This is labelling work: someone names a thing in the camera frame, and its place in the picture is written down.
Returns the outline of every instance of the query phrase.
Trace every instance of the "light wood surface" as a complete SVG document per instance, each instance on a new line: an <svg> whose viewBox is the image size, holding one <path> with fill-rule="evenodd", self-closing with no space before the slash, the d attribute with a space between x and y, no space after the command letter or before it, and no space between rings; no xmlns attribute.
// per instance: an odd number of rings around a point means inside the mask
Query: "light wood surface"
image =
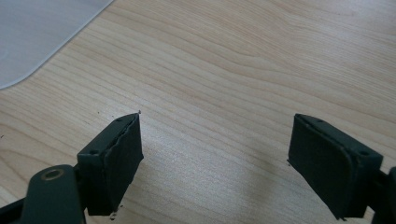
<svg viewBox="0 0 396 224"><path fill-rule="evenodd" d="M117 0L0 91L0 206L141 110L145 159L116 219L90 223L339 223L287 163L293 115L356 137L388 172L395 85L393 0Z"/></svg>

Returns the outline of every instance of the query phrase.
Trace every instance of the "wooden table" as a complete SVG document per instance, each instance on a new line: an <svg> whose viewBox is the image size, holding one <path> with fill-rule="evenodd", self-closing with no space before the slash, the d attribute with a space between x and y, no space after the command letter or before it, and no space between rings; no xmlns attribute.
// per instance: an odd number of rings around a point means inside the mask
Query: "wooden table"
<svg viewBox="0 0 396 224"><path fill-rule="evenodd" d="M356 137L388 172L395 85L393 0L117 0L0 91L0 206L141 110L146 158L116 220L89 223L339 223L287 163L293 115Z"/></svg>

